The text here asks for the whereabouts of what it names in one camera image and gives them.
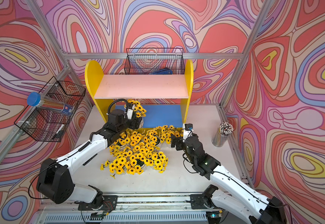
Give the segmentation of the shelf sunflower pot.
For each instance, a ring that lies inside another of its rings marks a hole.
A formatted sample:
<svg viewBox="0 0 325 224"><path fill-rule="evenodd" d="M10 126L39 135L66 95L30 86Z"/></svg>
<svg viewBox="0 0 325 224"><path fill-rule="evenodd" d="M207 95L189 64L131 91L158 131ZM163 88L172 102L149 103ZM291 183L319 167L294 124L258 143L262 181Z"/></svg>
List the shelf sunflower pot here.
<svg viewBox="0 0 325 224"><path fill-rule="evenodd" d="M120 175L132 174L130 165L130 156L127 154L118 154L112 160L106 160L100 165L100 171L108 172L108 175L114 179Z"/></svg>
<svg viewBox="0 0 325 224"><path fill-rule="evenodd" d="M169 159L164 152L152 153L147 156L144 163L157 170L159 173L164 173L168 166Z"/></svg>
<svg viewBox="0 0 325 224"><path fill-rule="evenodd" d="M145 143L143 141L143 134L138 131L130 132L129 139L130 139L130 147L133 150L137 150L145 146Z"/></svg>
<svg viewBox="0 0 325 224"><path fill-rule="evenodd" d="M118 140L116 140L110 147L110 152L114 153L116 151L124 151L127 146L129 146L131 140L130 135L127 131L124 131L122 134L120 134Z"/></svg>
<svg viewBox="0 0 325 224"><path fill-rule="evenodd" d="M165 126L161 126L160 127L160 140L162 142L166 142L167 144L171 144L172 142L172 137L171 136L175 136L175 137L181 137L182 136L182 128L179 127L174 127L173 125L165 125Z"/></svg>
<svg viewBox="0 0 325 224"><path fill-rule="evenodd" d="M143 142L154 148L160 147L162 140L160 138L160 129L147 129L144 131L144 137L143 137Z"/></svg>
<svg viewBox="0 0 325 224"><path fill-rule="evenodd" d="M135 153L128 155L124 165L125 171L129 175L142 174L144 172L145 155L143 153Z"/></svg>
<svg viewBox="0 0 325 224"><path fill-rule="evenodd" d="M133 108L137 118L141 118L139 128L143 128L144 117L146 117L146 112L147 112L146 109L143 108L142 104L138 100L128 99L128 102L134 105Z"/></svg>

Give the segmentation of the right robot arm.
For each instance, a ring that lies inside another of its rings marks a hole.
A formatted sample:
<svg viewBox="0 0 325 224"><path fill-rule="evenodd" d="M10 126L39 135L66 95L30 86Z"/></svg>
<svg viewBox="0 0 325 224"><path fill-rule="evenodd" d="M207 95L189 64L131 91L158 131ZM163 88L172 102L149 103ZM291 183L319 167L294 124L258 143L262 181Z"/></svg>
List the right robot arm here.
<svg viewBox="0 0 325 224"><path fill-rule="evenodd" d="M194 171L212 182L201 194L203 206L222 208L247 224L285 224L287 217L282 201L248 187L231 174L218 160L207 154L196 134L171 136L171 147L183 151L183 158Z"/></svg>

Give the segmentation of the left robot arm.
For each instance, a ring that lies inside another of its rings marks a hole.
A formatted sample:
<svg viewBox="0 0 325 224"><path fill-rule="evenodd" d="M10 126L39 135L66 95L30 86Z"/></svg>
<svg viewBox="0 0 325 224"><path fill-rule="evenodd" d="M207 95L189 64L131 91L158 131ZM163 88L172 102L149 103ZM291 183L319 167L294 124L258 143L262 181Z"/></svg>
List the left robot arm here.
<svg viewBox="0 0 325 224"><path fill-rule="evenodd" d="M82 166L86 166L101 151L109 148L126 130L137 130L142 118L131 109L115 109L108 113L108 120L89 139L70 153L55 160L46 159L37 177L36 189L56 204L65 201L77 201L86 204L92 210L101 210L104 196L98 188L74 183L72 175Z"/></svg>

